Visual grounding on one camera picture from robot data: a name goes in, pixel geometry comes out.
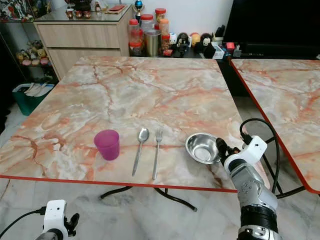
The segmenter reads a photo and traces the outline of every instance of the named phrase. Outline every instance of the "black television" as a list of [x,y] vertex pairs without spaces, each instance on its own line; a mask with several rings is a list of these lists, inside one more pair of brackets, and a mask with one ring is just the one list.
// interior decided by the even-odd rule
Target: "black television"
[[224,42],[245,56],[320,54],[320,0],[233,0]]

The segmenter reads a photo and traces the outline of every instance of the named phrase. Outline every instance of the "wooden cabinet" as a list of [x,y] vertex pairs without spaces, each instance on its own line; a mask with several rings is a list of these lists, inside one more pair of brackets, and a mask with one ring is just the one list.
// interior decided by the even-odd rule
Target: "wooden cabinet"
[[119,14],[92,12],[88,20],[69,20],[65,11],[62,7],[34,21],[59,80],[80,57],[129,56],[127,29],[133,17],[131,5]]

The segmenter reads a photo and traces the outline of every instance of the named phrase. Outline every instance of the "teal basket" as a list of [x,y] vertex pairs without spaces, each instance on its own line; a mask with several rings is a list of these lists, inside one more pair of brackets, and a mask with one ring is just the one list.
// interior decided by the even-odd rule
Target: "teal basket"
[[30,85],[31,83],[20,84],[12,90],[12,95],[16,103],[18,104],[22,114],[25,116],[29,116],[54,88],[53,84],[47,84],[46,86],[51,87],[51,89],[42,96],[27,96],[23,91],[19,91],[21,88],[29,88]]

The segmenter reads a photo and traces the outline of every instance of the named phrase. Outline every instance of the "cabinet drawer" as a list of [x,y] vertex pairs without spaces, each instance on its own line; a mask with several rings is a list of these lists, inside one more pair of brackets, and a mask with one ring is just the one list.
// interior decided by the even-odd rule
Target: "cabinet drawer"
[[38,25],[50,48],[119,48],[115,25]]
[[121,56],[120,49],[48,48],[48,52],[60,80],[67,74],[80,57]]

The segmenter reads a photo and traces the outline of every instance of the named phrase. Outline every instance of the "marble table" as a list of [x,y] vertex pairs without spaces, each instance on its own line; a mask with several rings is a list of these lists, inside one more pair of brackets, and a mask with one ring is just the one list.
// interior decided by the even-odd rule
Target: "marble table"
[[320,61],[233,59],[232,65],[302,184],[320,194]]
[[[235,193],[221,163],[194,161],[185,140],[208,132],[240,148],[241,122],[215,60],[81,58],[0,149],[0,177]],[[132,177],[141,127],[150,137]],[[93,143],[105,129],[120,135],[113,161]],[[163,140],[152,180],[157,129]],[[261,164],[255,168],[270,187]]]

